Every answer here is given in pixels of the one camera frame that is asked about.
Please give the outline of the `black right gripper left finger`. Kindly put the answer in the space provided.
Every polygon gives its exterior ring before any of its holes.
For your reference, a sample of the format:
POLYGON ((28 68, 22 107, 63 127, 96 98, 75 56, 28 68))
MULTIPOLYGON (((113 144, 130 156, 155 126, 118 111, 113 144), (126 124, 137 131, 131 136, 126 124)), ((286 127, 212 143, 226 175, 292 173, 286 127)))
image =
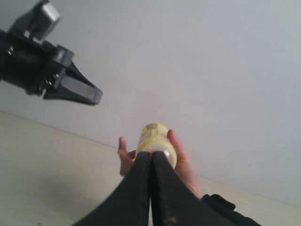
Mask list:
POLYGON ((76 226, 147 226, 151 154, 141 152, 117 188, 76 226))

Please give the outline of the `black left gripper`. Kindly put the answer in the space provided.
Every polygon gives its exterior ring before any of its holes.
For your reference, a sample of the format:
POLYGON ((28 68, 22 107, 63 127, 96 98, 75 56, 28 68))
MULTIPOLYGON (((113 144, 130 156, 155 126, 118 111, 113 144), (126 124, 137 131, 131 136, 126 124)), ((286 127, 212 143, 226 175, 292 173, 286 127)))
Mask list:
POLYGON ((0 32, 0 78, 44 100, 98 105, 103 92, 72 61, 74 53, 48 41, 0 32))

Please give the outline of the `black sleeved forearm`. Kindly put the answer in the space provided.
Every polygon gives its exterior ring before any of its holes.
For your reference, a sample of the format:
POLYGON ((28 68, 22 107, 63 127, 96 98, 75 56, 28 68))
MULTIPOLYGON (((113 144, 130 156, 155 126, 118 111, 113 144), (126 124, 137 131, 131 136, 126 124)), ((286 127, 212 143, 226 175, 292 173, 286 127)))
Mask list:
POLYGON ((204 195, 201 201, 236 226, 260 226, 256 221, 235 211, 235 204, 218 194, 204 195))

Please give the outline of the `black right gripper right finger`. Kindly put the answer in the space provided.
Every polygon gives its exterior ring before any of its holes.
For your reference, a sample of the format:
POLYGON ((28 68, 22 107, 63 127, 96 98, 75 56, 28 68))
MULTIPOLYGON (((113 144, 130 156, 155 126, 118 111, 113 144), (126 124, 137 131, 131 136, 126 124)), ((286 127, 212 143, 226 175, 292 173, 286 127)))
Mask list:
POLYGON ((181 181, 162 152, 151 156, 152 220, 155 226, 232 226, 181 181))

